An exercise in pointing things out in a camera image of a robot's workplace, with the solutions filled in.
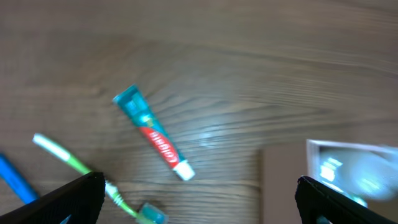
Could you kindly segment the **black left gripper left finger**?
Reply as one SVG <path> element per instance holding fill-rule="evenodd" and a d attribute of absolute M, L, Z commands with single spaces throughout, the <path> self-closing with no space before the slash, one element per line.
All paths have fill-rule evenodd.
<path fill-rule="evenodd" d="M 1 224 L 95 224 L 105 198 L 102 172 L 90 172 L 1 216 Z"/>

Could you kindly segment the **clear pump soap bottle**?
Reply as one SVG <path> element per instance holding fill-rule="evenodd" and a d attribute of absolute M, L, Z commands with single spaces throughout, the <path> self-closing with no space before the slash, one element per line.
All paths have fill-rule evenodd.
<path fill-rule="evenodd" d="M 322 147 L 317 180 L 363 206 L 388 202 L 397 196 L 397 149 L 383 149 Z"/>

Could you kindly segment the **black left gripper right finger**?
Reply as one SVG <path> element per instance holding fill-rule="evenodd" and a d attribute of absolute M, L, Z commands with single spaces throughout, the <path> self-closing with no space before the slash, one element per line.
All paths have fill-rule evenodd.
<path fill-rule="evenodd" d="M 309 176 L 298 179 L 295 201 L 303 224 L 397 224 Z"/>

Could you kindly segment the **red green toothpaste tube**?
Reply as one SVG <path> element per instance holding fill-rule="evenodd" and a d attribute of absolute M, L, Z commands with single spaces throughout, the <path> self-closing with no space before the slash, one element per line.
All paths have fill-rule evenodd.
<path fill-rule="evenodd" d="M 132 85 L 113 98 L 141 134 L 153 145 L 163 160 L 182 180 L 188 181 L 195 171 L 175 146 L 166 130 L 157 120 L 146 99 L 136 85 Z"/>

